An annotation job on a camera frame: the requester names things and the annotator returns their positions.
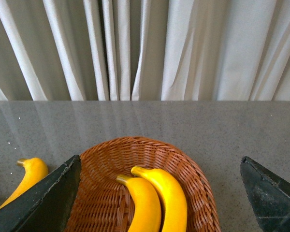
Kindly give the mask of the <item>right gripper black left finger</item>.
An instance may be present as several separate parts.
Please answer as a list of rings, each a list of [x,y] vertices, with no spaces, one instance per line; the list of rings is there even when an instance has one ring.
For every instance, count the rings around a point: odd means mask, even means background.
[[[0,232],[62,232],[77,195],[81,159],[74,155],[0,209]]]

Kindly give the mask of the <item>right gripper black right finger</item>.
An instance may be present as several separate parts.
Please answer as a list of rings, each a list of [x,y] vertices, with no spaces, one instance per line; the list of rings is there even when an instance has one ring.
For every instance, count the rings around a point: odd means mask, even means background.
[[[247,156],[240,173],[262,231],[290,232],[290,183]]]

